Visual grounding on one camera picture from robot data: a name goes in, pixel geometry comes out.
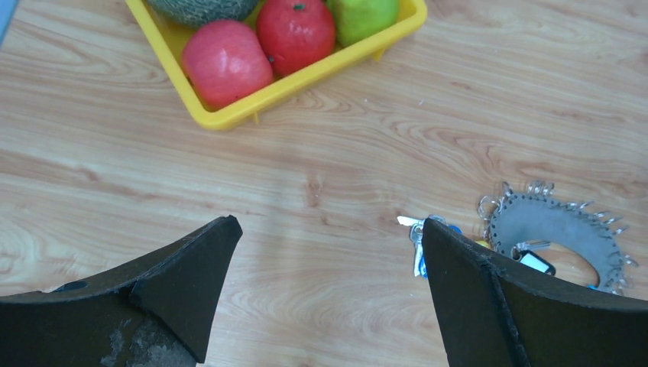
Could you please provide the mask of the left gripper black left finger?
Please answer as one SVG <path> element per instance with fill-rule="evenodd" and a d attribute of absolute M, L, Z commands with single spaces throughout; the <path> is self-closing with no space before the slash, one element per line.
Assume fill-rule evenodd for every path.
<path fill-rule="evenodd" d="M 3 366 L 205 362 L 242 230 L 219 217 L 163 248 L 51 292 L 1 299 Z"/>

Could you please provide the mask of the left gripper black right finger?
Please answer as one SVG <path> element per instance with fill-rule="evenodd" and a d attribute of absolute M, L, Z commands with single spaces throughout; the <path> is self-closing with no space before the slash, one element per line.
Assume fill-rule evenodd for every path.
<path fill-rule="evenodd" d="M 645 366 L 647 303 L 591 290 L 428 219 L 428 282 L 451 366 Z"/>

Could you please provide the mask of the metal key plate blue handle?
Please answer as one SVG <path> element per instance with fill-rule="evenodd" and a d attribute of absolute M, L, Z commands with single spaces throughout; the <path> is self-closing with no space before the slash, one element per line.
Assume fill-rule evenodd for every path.
<path fill-rule="evenodd" d="M 484 239 L 495 252 L 515 261 L 527 252 L 559 244 L 596 271 L 595 290 L 623 295 L 632 287 L 625 268 L 638 264 L 617 243 L 627 230 L 620 225 L 621 218 L 589 211 L 589 201 L 559 200 L 553 191 L 554 184 L 543 180 L 531 182 L 524 191 L 504 182 L 501 193 L 483 196 L 478 215 L 484 220 Z"/>

